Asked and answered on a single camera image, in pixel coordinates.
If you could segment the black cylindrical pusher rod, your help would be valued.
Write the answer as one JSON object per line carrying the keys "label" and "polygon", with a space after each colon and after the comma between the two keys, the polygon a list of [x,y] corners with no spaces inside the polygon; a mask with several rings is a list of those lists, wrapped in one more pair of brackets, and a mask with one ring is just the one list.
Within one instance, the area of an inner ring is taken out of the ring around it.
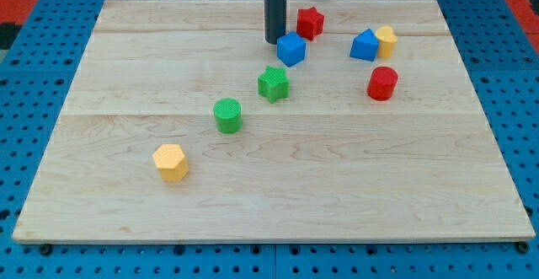
{"label": "black cylindrical pusher rod", "polygon": [[286,33],[286,1],[264,0],[264,33],[265,39],[272,45]]}

